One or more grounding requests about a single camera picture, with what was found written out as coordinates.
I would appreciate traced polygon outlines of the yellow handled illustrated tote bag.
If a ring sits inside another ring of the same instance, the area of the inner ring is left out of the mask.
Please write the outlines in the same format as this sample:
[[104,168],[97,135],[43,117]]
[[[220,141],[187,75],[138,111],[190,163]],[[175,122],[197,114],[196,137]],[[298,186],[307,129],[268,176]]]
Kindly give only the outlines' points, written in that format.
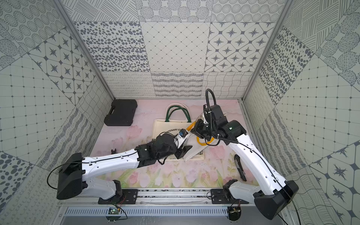
[[214,139],[213,137],[211,137],[210,141],[206,141],[205,139],[200,139],[197,136],[195,136],[194,134],[191,134],[190,130],[192,128],[194,128],[196,122],[198,122],[199,119],[202,119],[203,121],[205,121],[205,125],[207,125],[206,119],[204,117],[204,114],[201,114],[197,117],[196,120],[194,120],[192,122],[191,125],[189,125],[186,130],[189,132],[189,137],[187,138],[187,140],[184,142],[184,144],[186,146],[192,146],[192,148],[190,150],[187,151],[187,153],[183,156],[183,159],[185,162],[195,158],[195,159],[200,159],[197,155],[203,151],[205,148],[209,147],[210,145],[215,145],[217,140]]

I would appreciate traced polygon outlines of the green handled floral tote bag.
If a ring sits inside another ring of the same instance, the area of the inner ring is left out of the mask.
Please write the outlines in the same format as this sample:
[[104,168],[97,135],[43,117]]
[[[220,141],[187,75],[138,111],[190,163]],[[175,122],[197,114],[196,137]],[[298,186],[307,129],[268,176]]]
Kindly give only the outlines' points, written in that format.
[[[183,120],[173,120],[171,116],[174,113],[183,113],[185,115],[185,119]],[[177,135],[181,129],[186,129],[189,125],[192,124],[194,120],[191,119],[189,110],[182,108],[180,106],[172,106],[168,110],[166,110],[166,118],[165,119],[156,119],[153,124],[152,130],[152,138],[155,139],[162,132],[169,132],[172,135]],[[204,152],[201,151],[197,155],[200,159],[191,159],[191,160],[205,160]]]

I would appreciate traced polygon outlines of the starry night canvas tote bag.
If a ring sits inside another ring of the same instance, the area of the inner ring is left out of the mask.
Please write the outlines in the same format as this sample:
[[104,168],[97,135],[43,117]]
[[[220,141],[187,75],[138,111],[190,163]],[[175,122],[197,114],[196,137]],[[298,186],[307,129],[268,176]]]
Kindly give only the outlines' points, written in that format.
[[182,107],[182,108],[189,110],[189,108],[185,104],[178,103],[178,102],[169,104],[166,109],[168,110],[172,106],[178,106],[178,107]]

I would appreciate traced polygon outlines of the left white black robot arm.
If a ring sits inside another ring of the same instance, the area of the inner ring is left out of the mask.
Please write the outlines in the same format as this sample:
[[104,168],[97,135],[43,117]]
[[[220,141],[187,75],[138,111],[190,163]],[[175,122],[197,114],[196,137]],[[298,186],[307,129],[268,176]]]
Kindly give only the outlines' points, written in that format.
[[75,153],[58,167],[58,200],[66,200],[78,195],[99,197],[100,201],[110,203],[121,200],[122,188],[119,181],[103,181],[97,177],[119,170],[136,169],[163,165],[174,155],[182,158],[192,147],[185,142],[191,135],[182,129],[177,135],[163,132],[149,143],[139,145],[122,153],[102,157],[83,157]]

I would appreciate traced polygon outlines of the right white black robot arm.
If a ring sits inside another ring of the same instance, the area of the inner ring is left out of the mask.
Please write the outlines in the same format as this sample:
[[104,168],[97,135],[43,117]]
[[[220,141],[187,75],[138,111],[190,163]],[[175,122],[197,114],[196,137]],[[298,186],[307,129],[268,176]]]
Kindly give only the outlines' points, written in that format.
[[223,186],[232,200],[254,204],[267,219],[274,219],[293,202],[299,190],[295,181],[286,180],[264,158],[252,143],[245,128],[238,121],[228,121],[219,105],[203,106],[203,114],[196,120],[191,133],[207,141],[223,141],[244,162],[259,186],[231,180]]

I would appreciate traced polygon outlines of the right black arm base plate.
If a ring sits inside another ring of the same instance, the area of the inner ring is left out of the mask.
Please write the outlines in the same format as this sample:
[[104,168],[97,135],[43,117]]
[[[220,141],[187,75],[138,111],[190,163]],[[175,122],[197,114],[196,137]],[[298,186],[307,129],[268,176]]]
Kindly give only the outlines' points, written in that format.
[[242,199],[234,199],[229,191],[221,188],[211,189],[208,198],[211,200],[212,204],[249,204],[249,202]]

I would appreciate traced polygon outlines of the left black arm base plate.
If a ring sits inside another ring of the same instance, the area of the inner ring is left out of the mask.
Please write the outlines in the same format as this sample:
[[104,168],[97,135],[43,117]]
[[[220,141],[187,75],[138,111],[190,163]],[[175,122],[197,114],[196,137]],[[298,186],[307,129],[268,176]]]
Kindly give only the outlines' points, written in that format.
[[138,195],[138,189],[123,189],[122,195],[116,194],[115,196],[111,197],[108,200],[99,198],[98,204],[100,205],[136,204],[137,195]]

